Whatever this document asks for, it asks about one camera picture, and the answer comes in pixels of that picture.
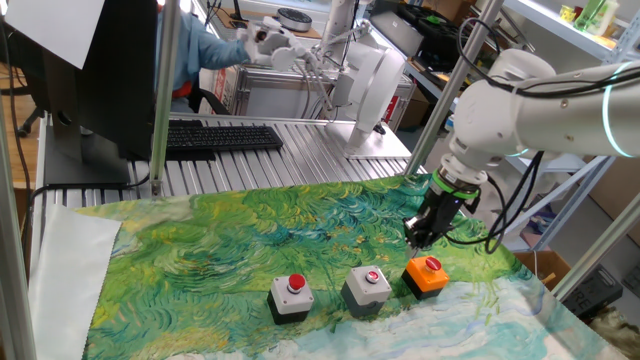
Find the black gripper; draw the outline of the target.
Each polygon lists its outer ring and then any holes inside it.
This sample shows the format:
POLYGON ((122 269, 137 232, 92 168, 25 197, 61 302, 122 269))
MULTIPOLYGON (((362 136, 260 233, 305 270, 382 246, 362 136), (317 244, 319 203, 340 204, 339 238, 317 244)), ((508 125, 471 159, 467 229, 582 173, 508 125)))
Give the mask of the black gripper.
POLYGON ((480 202, 480 193, 480 190, 474 194, 436 193, 429 189, 418 210, 419 215, 403 219, 406 253, 417 254, 444 237, 461 207, 474 213, 480 202))

